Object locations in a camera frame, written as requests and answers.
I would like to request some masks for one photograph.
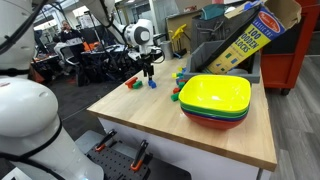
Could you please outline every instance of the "wooden tabletop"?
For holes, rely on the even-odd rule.
[[[189,120],[179,102],[170,99],[176,87],[171,74],[185,65],[185,59],[156,64],[156,89],[139,72],[136,76],[144,82],[141,89],[130,90],[122,84],[88,110],[119,124],[274,171],[276,155],[262,83],[252,85],[250,111],[242,124],[227,131],[209,129]]]

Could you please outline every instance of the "black clamp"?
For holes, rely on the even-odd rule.
[[[143,162],[143,159],[144,157],[146,156],[146,149],[148,147],[149,143],[146,141],[146,140],[142,140],[141,144],[140,144],[140,148],[136,154],[136,157],[135,159],[133,160],[130,168],[134,171],[134,172],[137,172],[139,171],[141,165],[142,165],[142,162]]]
[[[114,129],[111,129],[107,133],[107,135],[98,143],[98,145],[96,146],[96,151],[98,152],[102,151],[106,147],[105,143],[109,141],[116,134],[117,134],[117,131],[115,131]]]

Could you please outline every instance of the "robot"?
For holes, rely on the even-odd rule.
[[[114,1],[81,1],[120,43],[139,45],[139,53],[129,53],[131,58],[148,57],[154,50],[149,20],[125,27],[112,18]],[[32,14],[34,2],[0,0],[0,12],[5,14],[0,16],[0,22],[5,24],[0,31],[0,44]],[[33,179],[48,179],[50,174],[50,179],[102,180],[102,168],[80,152],[62,127],[53,92],[27,80],[34,54],[32,27],[11,43],[11,48],[0,49],[0,158],[10,160]]]

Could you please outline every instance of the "stacked bowls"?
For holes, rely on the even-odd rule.
[[[198,75],[179,94],[180,106],[192,121],[215,129],[230,129],[247,116],[250,82],[242,77]]]

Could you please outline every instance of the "wooden table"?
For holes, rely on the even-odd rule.
[[[129,144],[147,139],[150,152],[188,170],[195,180],[256,179],[257,174],[268,179],[277,163],[263,83],[252,85],[250,111],[242,124],[227,131],[209,129],[190,121],[179,102],[170,99],[176,87],[171,73],[185,66],[185,59],[155,65],[156,89],[140,72],[141,89],[122,84],[88,110]]]

